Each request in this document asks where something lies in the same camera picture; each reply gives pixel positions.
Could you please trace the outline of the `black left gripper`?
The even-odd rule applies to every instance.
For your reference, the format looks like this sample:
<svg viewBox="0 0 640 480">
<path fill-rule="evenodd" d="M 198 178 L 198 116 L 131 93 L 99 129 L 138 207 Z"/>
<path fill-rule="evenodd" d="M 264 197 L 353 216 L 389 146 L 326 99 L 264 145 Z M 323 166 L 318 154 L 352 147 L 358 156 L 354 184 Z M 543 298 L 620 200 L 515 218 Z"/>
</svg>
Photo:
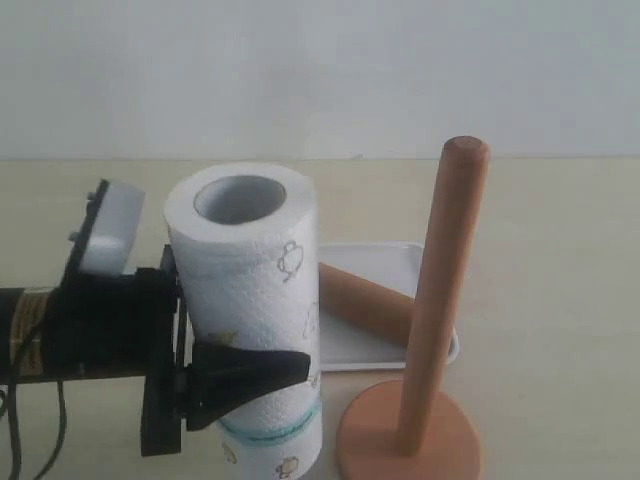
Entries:
<svg viewBox="0 0 640 480">
<path fill-rule="evenodd" d="M 144 379 L 140 440 L 178 443 L 174 320 L 179 283 L 171 247 L 156 268 L 108 277 L 68 268 L 47 320 L 47 373 L 59 380 Z M 187 375 L 186 429 L 306 381 L 309 354 L 197 341 Z"/>
</svg>

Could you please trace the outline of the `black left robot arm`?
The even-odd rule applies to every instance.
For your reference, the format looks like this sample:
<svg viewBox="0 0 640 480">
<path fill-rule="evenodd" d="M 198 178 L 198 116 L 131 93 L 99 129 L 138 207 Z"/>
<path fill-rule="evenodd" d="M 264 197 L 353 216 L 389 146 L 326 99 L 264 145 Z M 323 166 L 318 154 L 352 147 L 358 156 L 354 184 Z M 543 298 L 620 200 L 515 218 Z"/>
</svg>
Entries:
<svg viewBox="0 0 640 480">
<path fill-rule="evenodd" d="M 300 384 L 311 359 L 215 340 L 186 345 L 186 301 L 173 252 L 157 268 L 117 277 L 67 274 L 37 292 L 1 291 L 1 382 L 142 376 L 141 453 L 181 450 L 181 432 L 207 428 L 264 395 Z"/>
</svg>

